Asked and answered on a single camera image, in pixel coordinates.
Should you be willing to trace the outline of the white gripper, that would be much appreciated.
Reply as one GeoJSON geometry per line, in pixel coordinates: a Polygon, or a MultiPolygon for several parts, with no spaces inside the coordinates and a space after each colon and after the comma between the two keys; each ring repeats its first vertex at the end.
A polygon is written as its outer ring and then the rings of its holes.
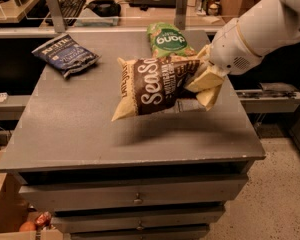
{"type": "Polygon", "coordinates": [[[233,18],[214,36],[211,45],[205,45],[196,58],[200,65],[185,83],[185,89],[198,93],[198,102],[209,111],[217,101],[227,70],[232,75],[242,75],[259,65],[263,57],[248,47],[239,26],[233,18]]]}

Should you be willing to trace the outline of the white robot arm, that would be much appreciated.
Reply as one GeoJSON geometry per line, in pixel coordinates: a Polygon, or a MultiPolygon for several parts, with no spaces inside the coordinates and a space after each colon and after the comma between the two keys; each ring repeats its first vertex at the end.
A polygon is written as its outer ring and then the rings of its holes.
{"type": "Polygon", "coordinates": [[[300,42],[300,0],[261,0],[229,21],[204,46],[201,65],[185,89],[201,107],[210,110],[228,74],[242,75],[271,52],[300,42]]]}

